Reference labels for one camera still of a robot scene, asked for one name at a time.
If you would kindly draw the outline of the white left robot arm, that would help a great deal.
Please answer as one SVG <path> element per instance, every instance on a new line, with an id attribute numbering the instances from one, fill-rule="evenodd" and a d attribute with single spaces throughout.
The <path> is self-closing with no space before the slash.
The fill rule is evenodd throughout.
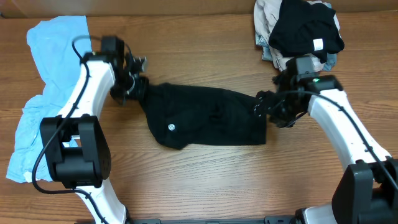
<path id="1" fill-rule="evenodd" d="M 44 148 L 35 161 L 32 183 L 43 194 L 77 194 L 93 223 L 131 223 L 109 179 L 111 153 L 99 117 L 107 96 L 121 105 L 144 99 L 149 81 L 140 73 L 146 59 L 135 58 L 116 36 L 100 42 L 99 52 L 78 57 L 80 77 L 65 106 L 40 123 Z"/>

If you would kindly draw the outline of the black t-shirt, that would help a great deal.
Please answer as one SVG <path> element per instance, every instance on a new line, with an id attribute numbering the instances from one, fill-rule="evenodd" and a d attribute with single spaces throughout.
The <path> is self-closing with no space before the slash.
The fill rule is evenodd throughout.
<path id="1" fill-rule="evenodd" d="M 266 143 L 267 121 L 254 113 L 253 96 L 222 88 L 151 85 L 144 77 L 134 89 L 150 132 L 163 146 L 183 149 L 189 144 Z"/>

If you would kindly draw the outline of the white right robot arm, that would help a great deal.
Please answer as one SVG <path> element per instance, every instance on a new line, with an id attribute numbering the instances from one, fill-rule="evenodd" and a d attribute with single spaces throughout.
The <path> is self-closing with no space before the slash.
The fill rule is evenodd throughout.
<path id="1" fill-rule="evenodd" d="M 397 159 L 365 128 L 336 77 L 321 76 L 311 58 L 302 56 L 289 60 L 272 81 L 277 89 L 257 93 L 255 115 L 288 128 L 309 114 L 330 140 L 344 174 L 330 203 L 269 216 L 265 223 L 397 223 Z"/>

